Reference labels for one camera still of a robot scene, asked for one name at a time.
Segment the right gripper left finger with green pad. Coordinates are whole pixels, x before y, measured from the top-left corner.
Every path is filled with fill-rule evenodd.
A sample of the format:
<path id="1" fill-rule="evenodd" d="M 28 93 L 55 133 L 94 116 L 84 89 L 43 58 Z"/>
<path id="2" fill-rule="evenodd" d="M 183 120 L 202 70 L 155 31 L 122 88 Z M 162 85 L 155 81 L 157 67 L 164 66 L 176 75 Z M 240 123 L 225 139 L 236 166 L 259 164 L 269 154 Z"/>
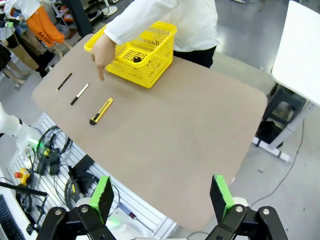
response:
<path id="1" fill-rule="evenodd" d="M 75 240 L 87 236 L 91 240 L 114 240 L 106 226 L 114 200 L 109 176 L 102 176 L 88 204 L 67 211 L 63 207 L 51 208 L 37 234 L 38 240 Z"/>

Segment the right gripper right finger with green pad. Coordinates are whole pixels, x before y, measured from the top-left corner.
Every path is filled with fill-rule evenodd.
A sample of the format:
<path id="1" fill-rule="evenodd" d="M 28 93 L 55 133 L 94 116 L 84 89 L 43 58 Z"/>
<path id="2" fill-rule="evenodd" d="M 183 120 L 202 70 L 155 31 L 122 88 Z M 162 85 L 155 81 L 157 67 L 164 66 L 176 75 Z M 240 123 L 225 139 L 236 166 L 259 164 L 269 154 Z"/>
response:
<path id="1" fill-rule="evenodd" d="M 221 174 L 212 175 L 209 195 L 217 225 L 208 234 L 207 240 L 234 240 L 237 236 L 248 237 L 249 240 L 288 238 L 275 208 L 262 206 L 255 211 L 235 203 Z"/>

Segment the person's right hand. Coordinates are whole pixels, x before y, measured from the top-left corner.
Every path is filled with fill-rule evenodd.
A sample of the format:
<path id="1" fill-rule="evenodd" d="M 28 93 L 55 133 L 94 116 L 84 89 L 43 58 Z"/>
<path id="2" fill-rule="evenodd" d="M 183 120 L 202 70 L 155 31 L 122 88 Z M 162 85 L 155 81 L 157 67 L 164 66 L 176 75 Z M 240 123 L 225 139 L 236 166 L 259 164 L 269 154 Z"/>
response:
<path id="1" fill-rule="evenodd" d="M 104 80 L 104 69 L 112 63 L 116 55 L 116 43 L 105 33 L 95 42 L 91 49 L 91 56 L 95 62 L 97 74 L 101 81 Z"/>

